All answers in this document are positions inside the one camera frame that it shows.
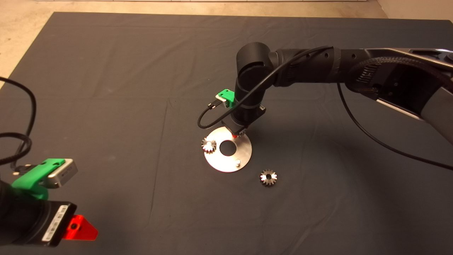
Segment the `wall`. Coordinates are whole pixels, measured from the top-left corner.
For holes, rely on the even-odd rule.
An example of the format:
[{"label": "wall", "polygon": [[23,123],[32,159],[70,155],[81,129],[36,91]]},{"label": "wall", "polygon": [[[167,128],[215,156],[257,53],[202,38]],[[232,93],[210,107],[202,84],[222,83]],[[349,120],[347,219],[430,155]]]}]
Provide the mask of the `wall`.
[{"label": "wall", "polygon": [[452,20],[453,0],[378,0],[391,19]]}]

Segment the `floor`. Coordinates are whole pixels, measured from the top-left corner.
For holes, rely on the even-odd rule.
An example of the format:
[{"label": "floor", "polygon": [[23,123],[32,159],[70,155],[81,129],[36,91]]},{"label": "floor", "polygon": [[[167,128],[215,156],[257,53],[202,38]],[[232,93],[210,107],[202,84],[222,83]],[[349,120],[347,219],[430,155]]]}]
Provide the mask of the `floor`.
[{"label": "floor", "polygon": [[8,77],[55,11],[185,15],[387,18],[367,2],[85,2],[0,0],[0,76]]}]

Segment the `robotic arm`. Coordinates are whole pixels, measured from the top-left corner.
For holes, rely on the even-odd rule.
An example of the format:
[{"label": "robotic arm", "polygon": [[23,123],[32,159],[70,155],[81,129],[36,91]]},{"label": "robotic arm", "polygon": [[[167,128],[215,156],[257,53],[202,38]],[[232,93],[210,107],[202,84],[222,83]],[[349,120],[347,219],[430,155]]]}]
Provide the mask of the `robotic arm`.
[{"label": "robotic arm", "polygon": [[345,83],[353,92],[428,122],[453,143],[452,51],[326,46],[304,52],[308,51],[271,52],[263,43],[249,43],[239,50],[233,102],[236,109],[222,119],[232,134],[238,135],[265,113],[261,101],[272,85]]}]

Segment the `black cable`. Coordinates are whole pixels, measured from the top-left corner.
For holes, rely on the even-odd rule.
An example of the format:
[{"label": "black cable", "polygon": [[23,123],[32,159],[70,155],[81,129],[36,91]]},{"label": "black cable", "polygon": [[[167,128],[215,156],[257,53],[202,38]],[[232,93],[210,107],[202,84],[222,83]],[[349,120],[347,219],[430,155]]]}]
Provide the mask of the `black cable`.
[{"label": "black cable", "polygon": [[[29,136],[30,136],[31,130],[33,129],[34,119],[36,118],[36,98],[34,97],[33,92],[31,92],[31,90],[28,89],[26,86],[14,81],[14,80],[11,80],[11,79],[8,79],[8,78],[4,78],[4,77],[0,77],[0,81],[3,81],[5,83],[9,83],[9,84],[11,84],[13,86],[16,86],[16,87],[20,88],[21,90],[25,91],[28,94],[28,96],[30,97],[31,114],[30,114],[30,120],[29,120],[29,123],[28,123],[28,126],[27,126],[27,130],[25,131],[25,136],[27,136],[28,139],[30,139]],[[31,140],[29,141],[29,146],[27,147],[28,151],[25,154],[22,153],[22,150],[24,148],[24,145],[27,142],[24,139],[21,139],[21,140],[22,140],[22,142],[20,143],[19,147],[17,148],[15,155],[22,155],[21,157],[23,157],[23,156],[25,156],[28,153],[28,151],[30,151],[29,147],[31,146]],[[16,162],[21,157],[16,157],[15,160],[10,162],[11,163],[10,167],[11,167],[12,170],[16,169]]]},{"label": "black cable", "polygon": [[31,139],[28,136],[21,134],[21,133],[14,133],[14,132],[0,133],[0,138],[4,138],[4,137],[10,137],[10,138],[16,138],[16,139],[22,140],[21,144],[27,145],[27,146],[25,147],[24,150],[21,150],[19,153],[15,153],[12,156],[0,159],[0,166],[4,165],[4,164],[16,162],[20,158],[27,155],[28,152],[30,152]]},{"label": "black cable", "polygon": [[208,106],[208,108],[206,108],[202,114],[200,115],[200,117],[198,118],[198,127],[199,128],[203,128],[203,129],[206,129],[206,128],[211,128],[212,126],[214,126],[215,124],[219,123],[219,121],[223,120],[223,118],[225,118],[226,116],[228,116],[229,114],[235,112],[237,110],[237,108],[239,106],[241,106],[249,96],[251,96],[255,91],[257,91],[258,89],[261,88],[261,86],[263,86],[263,84],[265,84],[265,82],[267,80],[269,80],[270,78],[272,78],[273,76],[275,76],[281,69],[285,68],[286,66],[290,65],[292,62],[298,60],[299,58],[303,57],[303,56],[306,56],[310,53],[313,53],[313,52],[319,52],[319,51],[322,51],[322,50],[326,50],[326,49],[331,49],[333,48],[332,46],[321,46],[321,47],[317,47],[317,48],[313,48],[313,49],[309,49],[309,50],[306,50],[306,51],[303,51],[303,52],[299,52],[297,53],[296,55],[294,55],[294,57],[288,59],[285,63],[281,64],[280,66],[278,66],[277,68],[275,68],[272,72],[270,72],[263,80],[261,80],[251,91],[249,91],[247,93],[247,95],[244,96],[243,99],[241,99],[239,102],[237,102],[232,108],[230,108],[228,111],[226,111],[224,114],[222,114],[219,118],[217,118],[215,121],[211,122],[210,124],[208,125],[202,125],[201,124],[201,119],[203,118],[204,114],[213,109],[213,108],[210,108]]},{"label": "black cable", "polygon": [[393,152],[396,152],[396,153],[398,153],[400,155],[403,155],[405,157],[412,158],[412,159],[415,159],[415,160],[418,160],[418,161],[421,161],[421,162],[424,162],[424,163],[427,163],[427,164],[430,164],[430,165],[434,165],[434,166],[442,167],[442,168],[445,168],[445,169],[453,170],[453,166],[445,165],[445,164],[442,164],[442,163],[439,163],[439,162],[436,162],[436,161],[431,161],[429,159],[417,157],[417,156],[414,156],[412,154],[408,154],[408,153],[399,151],[399,150],[391,147],[390,145],[387,145],[386,143],[382,142],[381,140],[377,139],[373,135],[371,135],[364,127],[362,127],[362,125],[360,125],[360,123],[356,120],[354,115],[351,113],[351,110],[349,110],[349,107],[347,106],[346,101],[344,100],[344,96],[343,96],[343,92],[341,90],[340,83],[337,83],[337,87],[338,87],[338,92],[340,93],[341,101],[342,101],[343,106],[346,109],[346,112],[348,113],[349,117],[354,122],[354,124],[360,130],[362,130],[362,132],[364,132],[369,138],[371,138],[373,141],[375,141],[376,143],[382,145],[383,147],[385,147],[385,148],[387,148],[387,149],[389,149],[389,150],[391,150]]}]

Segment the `cable connector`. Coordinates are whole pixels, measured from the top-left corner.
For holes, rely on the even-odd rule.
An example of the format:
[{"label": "cable connector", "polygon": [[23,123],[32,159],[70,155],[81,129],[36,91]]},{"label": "cable connector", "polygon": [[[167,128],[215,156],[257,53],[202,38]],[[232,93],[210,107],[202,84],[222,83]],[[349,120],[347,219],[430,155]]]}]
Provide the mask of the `cable connector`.
[{"label": "cable connector", "polygon": [[35,168],[35,166],[37,165],[25,165],[25,166],[18,166],[14,169],[14,172],[13,172],[13,175],[24,175],[26,173],[28,173],[30,170],[32,170],[33,168]]},{"label": "cable connector", "polygon": [[207,107],[212,110],[214,109],[215,107],[221,105],[223,102],[220,101],[219,99],[216,99],[215,101],[213,101],[212,103],[208,104]]}]

